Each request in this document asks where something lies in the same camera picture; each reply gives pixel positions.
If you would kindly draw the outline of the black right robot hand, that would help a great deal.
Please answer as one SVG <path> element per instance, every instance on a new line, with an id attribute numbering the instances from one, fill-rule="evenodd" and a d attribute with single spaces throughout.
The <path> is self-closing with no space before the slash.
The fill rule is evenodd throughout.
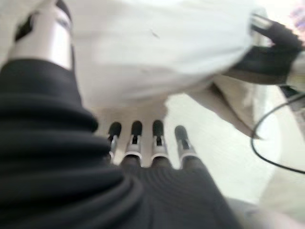
<path id="1" fill-rule="evenodd" d="M 286 26 L 258 14 L 251 17 L 251 28 L 273 43 L 253 46 L 230 72 L 232 77 L 257 84 L 305 86 L 305 47 Z"/>

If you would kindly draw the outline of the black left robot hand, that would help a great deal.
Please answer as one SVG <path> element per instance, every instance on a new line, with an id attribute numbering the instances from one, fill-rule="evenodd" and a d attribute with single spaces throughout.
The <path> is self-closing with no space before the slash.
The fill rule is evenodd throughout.
<path id="1" fill-rule="evenodd" d="M 3 229 L 238 229 L 207 168 L 110 162 L 74 71 L 71 16 L 45 0 L 17 30 L 0 71 L 0 226 Z"/>

